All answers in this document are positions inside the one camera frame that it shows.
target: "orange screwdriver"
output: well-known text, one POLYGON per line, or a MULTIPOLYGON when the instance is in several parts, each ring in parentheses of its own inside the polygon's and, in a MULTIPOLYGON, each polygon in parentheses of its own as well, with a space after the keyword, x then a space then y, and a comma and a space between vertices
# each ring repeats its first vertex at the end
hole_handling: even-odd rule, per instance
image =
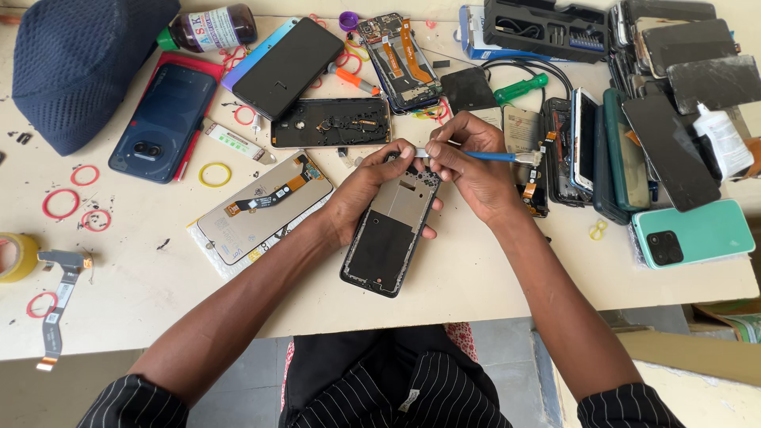
POLYGON ((357 88, 360 88, 361 90, 368 92, 373 95, 378 95, 381 90, 374 87, 373 85, 370 85, 366 81, 360 79, 359 77, 353 75, 350 72, 347 72, 346 70, 342 69, 341 67, 338 67, 337 64, 334 62, 331 62, 328 65, 328 73, 337 75, 338 77, 342 78, 343 80, 346 80, 347 82, 351 83, 352 85, 356 86, 357 88))

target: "striped shirt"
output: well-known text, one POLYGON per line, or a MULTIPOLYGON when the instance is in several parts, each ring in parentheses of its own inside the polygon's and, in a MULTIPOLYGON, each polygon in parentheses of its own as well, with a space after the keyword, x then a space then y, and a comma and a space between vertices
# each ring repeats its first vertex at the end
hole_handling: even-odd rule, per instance
MULTIPOLYGON (((186 425, 188 410, 171 393, 147 383, 139 375, 127 375, 98 395, 77 427, 174 428, 186 425)), ((655 390, 641 383, 587 397, 579 403, 577 415, 584 428, 684 427, 655 390)), ((418 356, 408 398, 401 406, 391 405, 359 362, 298 415, 285 421, 285 426, 507 428, 512 425, 500 413, 498 403, 492 403, 476 387, 455 358, 442 352, 426 352, 418 356)))

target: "tool case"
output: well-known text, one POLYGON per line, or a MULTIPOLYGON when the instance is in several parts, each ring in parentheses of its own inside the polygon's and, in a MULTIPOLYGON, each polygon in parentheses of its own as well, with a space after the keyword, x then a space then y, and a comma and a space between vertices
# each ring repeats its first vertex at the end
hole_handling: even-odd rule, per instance
POLYGON ((608 14, 556 0, 485 0, 484 43, 595 63, 608 52, 608 14))

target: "white glue bottle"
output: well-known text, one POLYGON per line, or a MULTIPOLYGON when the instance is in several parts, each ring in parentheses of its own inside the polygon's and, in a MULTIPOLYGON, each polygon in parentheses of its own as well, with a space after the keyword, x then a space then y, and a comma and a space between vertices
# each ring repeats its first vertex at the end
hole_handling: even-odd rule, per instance
POLYGON ((745 146, 740 134, 723 110, 710 111, 703 103, 698 104, 700 118, 693 123, 698 136, 711 140, 714 156, 721 169, 721 180, 727 180, 753 164, 753 154, 745 146))

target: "yellow tape roll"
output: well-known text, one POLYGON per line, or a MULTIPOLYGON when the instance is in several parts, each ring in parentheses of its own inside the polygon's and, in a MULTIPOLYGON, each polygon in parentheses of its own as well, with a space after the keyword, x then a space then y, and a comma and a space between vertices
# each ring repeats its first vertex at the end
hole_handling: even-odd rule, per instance
POLYGON ((26 235, 0 232, 0 245, 16 247, 16 257, 10 268, 0 272, 0 283, 15 283, 29 275, 37 265, 39 245, 26 235))

